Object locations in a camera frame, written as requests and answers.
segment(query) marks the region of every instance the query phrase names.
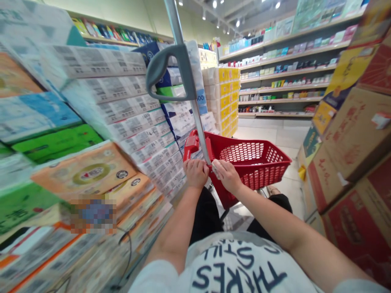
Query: black pants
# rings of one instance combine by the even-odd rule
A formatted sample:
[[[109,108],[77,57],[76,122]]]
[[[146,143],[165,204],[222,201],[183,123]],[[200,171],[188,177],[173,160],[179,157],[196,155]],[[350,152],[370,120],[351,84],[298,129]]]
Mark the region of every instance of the black pants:
[[[282,208],[292,213],[289,199],[283,194],[272,195],[269,200],[278,204]],[[219,211],[217,209],[216,200],[213,195],[205,187],[203,188],[200,198],[195,209],[195,218],[193,231],[191,233],[190,245],[204,239],[205,237],[216,233],[223,232],[223,227],[220,223]],[[247,229],[248,232],[255,233],[259,237],[268,239],[275,243],[268,232],[254,219]]]

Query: store aisle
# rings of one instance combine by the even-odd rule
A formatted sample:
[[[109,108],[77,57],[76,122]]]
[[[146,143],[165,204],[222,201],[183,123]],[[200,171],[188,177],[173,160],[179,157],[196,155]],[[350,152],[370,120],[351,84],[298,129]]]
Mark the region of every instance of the store aisle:
[[[304,218],[304,201],[297,173],[299,165],[296,157],[309,127],[310,121],[305,120],[239,119],[238,130],[234,134],[234,137],[239,139],[268,140],[292,159],[292,164],[286,170],[282,181],[276,183],[275,186],[289,198],[293,214],[302,220]],[[222,215],[224,208],[221,206],[215,190],[213,190],[213,195],[216,198],[219,213]],[[224,229],[244,231],[253,219],[250,211],[238,203],[230,209],[225,218]]]

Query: red plastic basket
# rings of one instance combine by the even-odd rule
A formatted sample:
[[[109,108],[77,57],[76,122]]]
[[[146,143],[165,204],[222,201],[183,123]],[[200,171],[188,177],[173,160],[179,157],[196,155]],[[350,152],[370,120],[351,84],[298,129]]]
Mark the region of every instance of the red plastic basket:
[[[209,158],[231,162],[243,184],[252,190],[281,181],[292,160],[278,147],[267,140],[239,140],[226,138],[204,131]],[[183,161],[199,149],[197,130],[193,130],[186,140]],[[229,209],[238,200],[228,192],[209,166],[209,177],[224,209]]]

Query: gray cart handle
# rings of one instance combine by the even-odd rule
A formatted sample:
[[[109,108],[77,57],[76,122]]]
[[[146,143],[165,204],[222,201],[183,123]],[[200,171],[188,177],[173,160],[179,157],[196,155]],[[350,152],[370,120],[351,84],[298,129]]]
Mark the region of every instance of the gray cart handle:
[[[174,56],[178,61],[178,67],[180,76],[183,81],[186,96],[184,97],[168,97],[155,94],[152,91],[152,87],[159,82],[167,70],[168,60],[171,56]],[[172,45],[160,52],[158,52],[150,61],[147,68],[147,92],[153,98],[158,100],[167,101],[191,101],[197,96],[196,87],[193,81],[193,72],[191,70],[191,64],[189,60],[189,54],[187,53],[187,47],[185,44]]]

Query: hand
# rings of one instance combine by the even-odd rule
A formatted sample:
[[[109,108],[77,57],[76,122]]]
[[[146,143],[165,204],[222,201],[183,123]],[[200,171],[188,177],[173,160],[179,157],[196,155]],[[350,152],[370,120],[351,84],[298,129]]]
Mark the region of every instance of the hand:
[[[243,185],[240,180],[239,174],[236,172],[235,167],[224,160],[213,160],[213,164],[217,169],[217,174],[220,177],[221,183],[223,183],[226,190],[235,195],[240,187]]]
[[[205,161],[187,160],[183,163],[189,187],[202,189],[208,180],[209,168]]]

